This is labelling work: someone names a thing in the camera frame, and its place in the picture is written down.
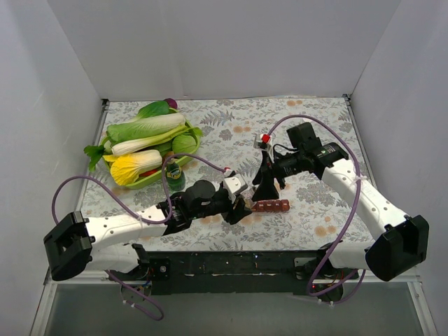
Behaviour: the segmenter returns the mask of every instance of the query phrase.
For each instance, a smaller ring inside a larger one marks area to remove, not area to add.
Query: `red button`
[[[261,141],[263,141],[265,144],[267,144],[267,142],[268,142],[270,139],[271,139],[271,137],[270,137],[269,135],[267,135],[267,134],[264,134],[264,135],[261,137]]]

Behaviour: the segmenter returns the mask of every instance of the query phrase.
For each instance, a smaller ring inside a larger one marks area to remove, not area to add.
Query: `floral pattern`
[[[147,101],[113,102],[104,124],[123,123],[147,105]],[[231,167],[250,183],[260,164],[260,152],[253,148],[255,135],[266,133],[280,118],[305,114],[322,120],[350,145],[367,175],[364,158],[353,123],[343,98],[256,98],[178,101],[178,108],[204,136],[197,154],[221,167]],[[289,146],[286,129],[305,121],[287,120],[280,125],[274,142]],[[323,143],[334,141],[321,126],[314,125]],[[222,174],[192,161],[184,166],[187,187],[199,179],[220,182]],[[311,174],[287,179],[281,198],[290,201],[291,209],[283,214],[252,214],[236,225],[221,216],[195,220],[189,230],[164,237],[142,237],[140,243],[149,251],[226,251],[317,249],[336,238],[349,215],[350,207],[338,194]],[[112,178],[106,185],[131,209],[142,210],[164,199],[160,181],[140,190],[118,187]],[[123,210],[96,184],[89,181],[83,200],[86,216],[114,216]],[[370,233],[355,217],[346,240],[364,242]]]

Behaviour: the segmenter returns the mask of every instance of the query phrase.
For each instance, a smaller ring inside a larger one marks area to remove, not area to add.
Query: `white wall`
[[[353,94],[379,189],[430,224],[423,289],[448,334],[448,2],[402,0]]]
[[[84,171],[100,99],[45,0],[0,1],[0,334],[28,335],[48,263],[51,197]],[[68,185],[59,216],[80,186]]]
[[[400,0],[48,0],[101,97],[351,93]]]

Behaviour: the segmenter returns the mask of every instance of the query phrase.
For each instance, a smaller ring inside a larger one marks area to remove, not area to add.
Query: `bottle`
[[[174,152],[169,152],[167,156],[173,155]],[[172,191],[181,191],[185,188],[185,174],[182,168],[176,163],[176,159],[173,157],[167,164],[167,182]]]

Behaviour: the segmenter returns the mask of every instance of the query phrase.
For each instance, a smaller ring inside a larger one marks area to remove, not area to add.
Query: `table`
[[[148,101],[111,102],[103,134],[108,125],[133,117]],[[250,183],[259,166],[260,151],[253,148],[255,135],[267,132],[280,118],[305,114],[322,120],[345,140],[360,161],[361,171],[369,176],[354,122],[344,98],[271,97],[252,99],[189,100],[178,102],[179,111],[204,133],[197,151],[221,167],[231,167]],[[277,128],[275,143],[290,145],[286,129],[303,122],[287,120]],[[314,124],[323,143],[334,141],[331,134]],[[196,160],[184,166],[187,186],[199,179],[220,182],[223,175]],[[228,225],[220,215],[195,220],[189,230],[166,237],[142,237],[147,251],[231,251],[317,249],[336,238],[350,208],[338,194],[314,175],[302,173],[286,180],[281,198],[290,200],[288,213],[252,214],[236,225]],[[129,190],[108,178],[106,185],[131,209],[138,211],[162,201],[160,181],[140,190]],[[96,184],[90,182],[81,208],[85,217],[114,216],[124,211]],[[365,242],[370,233],[355,218],[345,235],[350,242]]]

